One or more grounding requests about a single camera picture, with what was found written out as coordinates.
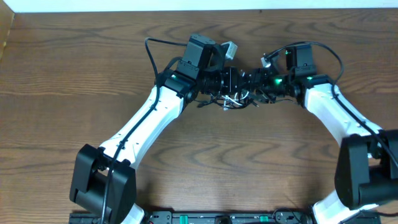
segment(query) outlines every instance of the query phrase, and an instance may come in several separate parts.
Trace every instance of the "green light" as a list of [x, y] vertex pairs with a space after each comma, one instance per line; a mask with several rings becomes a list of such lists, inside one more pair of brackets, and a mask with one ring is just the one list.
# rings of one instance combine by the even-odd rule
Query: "green light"
[[281, 82], [282, 82], [282, 79], [281, 79], [281, 78], [277, 78], [277, 79], [275, 79], [275, 83], [276, 83], [276, 85], [279, 85]]

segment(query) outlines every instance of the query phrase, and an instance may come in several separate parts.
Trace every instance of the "wooden tabletop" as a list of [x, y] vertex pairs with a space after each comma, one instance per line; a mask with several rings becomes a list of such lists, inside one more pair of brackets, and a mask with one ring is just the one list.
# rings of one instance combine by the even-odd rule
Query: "wooden tabletop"
[[[346, 65], [345, 97], [396, 129], [397, 23], [398, 9], [17, 14], [0, 64], [0, 223], [66, 223], [82, 210], [69, 201], [76, 154], [110, 138], [148, 97], [154, 75], [145, 37], [232, 40], [244, 70], [285, 44], [323, 42]], [[184, 51], [150, 47], [159, 68]], [[333, 56], [313, 51], [318, 72], [336, 77]], [[142, 161], [140, 206], [303, 208], [333, 190], [339, 147], [308, 111], [288, 102], [236, 111], [196, 105]], [[397, 211], [398, 203], [380, 210]]]

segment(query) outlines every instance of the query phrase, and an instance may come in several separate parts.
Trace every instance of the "white backdrop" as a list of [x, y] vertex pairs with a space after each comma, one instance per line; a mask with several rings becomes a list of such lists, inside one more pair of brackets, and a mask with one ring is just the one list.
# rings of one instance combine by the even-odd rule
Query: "white backdrop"
[[14, 12], [398, 7], [398, 0], [4, 0]]

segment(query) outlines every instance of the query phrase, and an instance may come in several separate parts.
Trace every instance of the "white wall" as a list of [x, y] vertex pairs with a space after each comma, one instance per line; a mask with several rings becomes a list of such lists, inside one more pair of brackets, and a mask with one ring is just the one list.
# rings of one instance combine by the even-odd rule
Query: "white wall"
[[398, 7], [398, 0], [4, 0], [14, 12]]

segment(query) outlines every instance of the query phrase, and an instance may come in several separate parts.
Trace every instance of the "wooden table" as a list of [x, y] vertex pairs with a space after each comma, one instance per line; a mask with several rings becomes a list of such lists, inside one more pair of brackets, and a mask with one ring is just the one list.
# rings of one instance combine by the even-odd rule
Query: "wooden table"
[[[145, 102], [154, 83], [145, 37], [232, 40], [235, 65], [246, 70], [285, 44], [323, 42], [346, 65], [345, 97], [394, 129], [397, 23], [397, 9], [17, 14], [0, 64], [0, 223], [66, 223], [82, 210], [69, 201], [76, 154], [111, 137]], [[159, 68], [184, 51], [150, 47]], [[316, 47], [314, 54], [318, 72], [335, 77], [333, 56]], [[294, 104], [223, 111], [192, 103], [144, 158], [137, 203], [303, 208], [333, 190], [338, 152], [322, 123]], [[398, 203], [380, 210], [394, 212]]]

